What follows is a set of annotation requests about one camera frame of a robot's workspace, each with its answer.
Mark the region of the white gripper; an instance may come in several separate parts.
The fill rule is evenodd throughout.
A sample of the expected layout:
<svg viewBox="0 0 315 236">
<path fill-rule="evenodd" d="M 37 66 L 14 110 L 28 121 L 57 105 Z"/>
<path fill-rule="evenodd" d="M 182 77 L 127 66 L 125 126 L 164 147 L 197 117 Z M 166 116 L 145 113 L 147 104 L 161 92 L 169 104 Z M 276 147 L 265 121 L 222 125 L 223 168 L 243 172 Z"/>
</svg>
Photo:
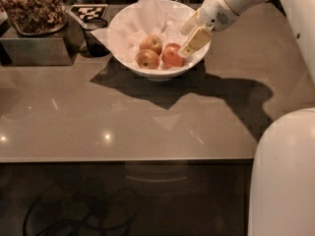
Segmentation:
<svg viewBox="0 0 315 236">
<path fill-rule="evenodd" d="M 179 49 L 181 57 L 190 57 L 212 40 L 212 28 L 222 31 L 238 20 L 224 0 L 204 0 L 200 9 L 184 23 L 180 33 L 187 37 Z"/>
</svg>

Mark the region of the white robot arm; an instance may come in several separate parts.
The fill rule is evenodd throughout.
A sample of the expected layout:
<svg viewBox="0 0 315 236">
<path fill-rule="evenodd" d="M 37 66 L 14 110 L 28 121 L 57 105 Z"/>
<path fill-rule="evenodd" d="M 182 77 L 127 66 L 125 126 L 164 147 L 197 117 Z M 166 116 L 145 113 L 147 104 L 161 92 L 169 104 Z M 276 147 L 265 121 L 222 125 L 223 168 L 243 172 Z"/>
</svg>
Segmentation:
<svg viewBox="0 0 315 236">
<path fill-rule="evenodd" d="M 182 25 L 189 57 L 248 8 L 267 0 L 204 0 Z M 315 82 L 315 0 L 280 0 Z M 315 236 L 315 109 L 286 114 L 264 133 L 254 156 L 248 236 Z"/>
</svg>

